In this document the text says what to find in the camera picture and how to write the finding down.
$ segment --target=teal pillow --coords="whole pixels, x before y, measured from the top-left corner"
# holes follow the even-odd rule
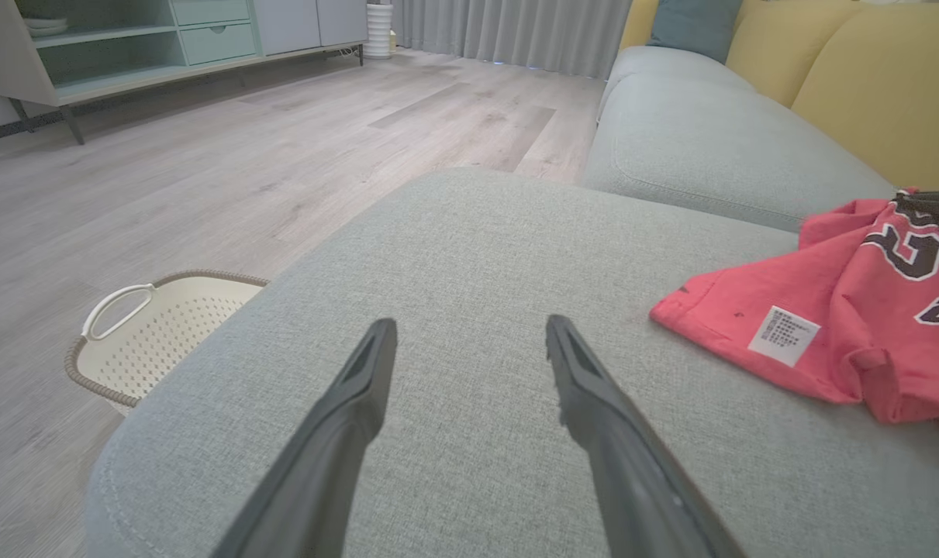
[[[690,50],[724,64],[741,0],[658,0],[651,47]]]

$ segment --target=red jersey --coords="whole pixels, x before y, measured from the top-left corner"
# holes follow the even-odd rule
[[[693,277],[652,319],[766,378],[882,422],[939,418],[939,218],[858,200],[799,250]]]

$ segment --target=cabinet drawer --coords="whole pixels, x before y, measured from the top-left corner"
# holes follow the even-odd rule
[[[233,59],[256,53],[252,25],[218,25],[179,32],[187,64]]]
[[[172,0],[178,25],[249,19],[246,0]]]

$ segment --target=basket handle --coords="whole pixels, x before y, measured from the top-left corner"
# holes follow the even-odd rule
[[[125,295],[137,293],[139,291],[146,291],[146,293],[149,293],[146,296],[146,300],[142,301],[142,304],[139,304],[135,310],[132,310],[128,315],[125,315],[124,318],[121,318],[121,321],[117,322],[117,324],[111,325],[110,328],[107,328],[106,332],[101,333],[99,336],[94,333],[94,325],[97,324],[97,320],[100,319],[101,314],[104,314],[104,311],[106,311],[107,308],[110,308],[111,305],[116,303],[116,301],[119,299],[124,298]],[[115,329],[118,329],[120,326],[124,326],[125,322],[131,320],[133,315],[139,313],[142,308],[149,305],[150,301],[153,300],[154,293],[156,293],[156,287],[149,283],[147,285],[132,285],[131,287],[125,287],[124,289],[119,289],[107,297],[104,297],[104,300],[101,300],[99,303],[97,303],[97,306],[95,306],[93,310],[90,311],[90,315],[87,315],[86,321],[83,321],[83,336],[85,336],[87,340],[100,340],[106,338],[108,335],[111,335]]]

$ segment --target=gray fabric upholstery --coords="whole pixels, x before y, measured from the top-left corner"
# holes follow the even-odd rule
[[[94,466],[90,558],[205,556],[367,326],[399,348],[348,556],[604,556],[544,321],[572,317],[749,555],[939,557],[939,427],[784,392],[649,322],[794,234],[480,170],[378,202],[164,378]]]
[[[784,230],[853,198],[894,193],[770,98],[657,75],[633,75],[611,93],[583,186]]]
[[[755,91],[755,88],[740,75],[728,70],[724,64],[704,57],[703,54],[690,53],[688,50],[665,49],[663,46],[629,46],[621,50],[617,54],[617,59],[614,60],[607,86],[603,89],[603,97],[600,98],[598,117],[603,114],[603,107],[610,98],[610,93],[620,84],[621,79],[635,74],[640,74],[640,79],[664,75],[668,78],[703,81],[707,84]],[[693,86],[695,85],[687,84],[686,88],[692,89]]]

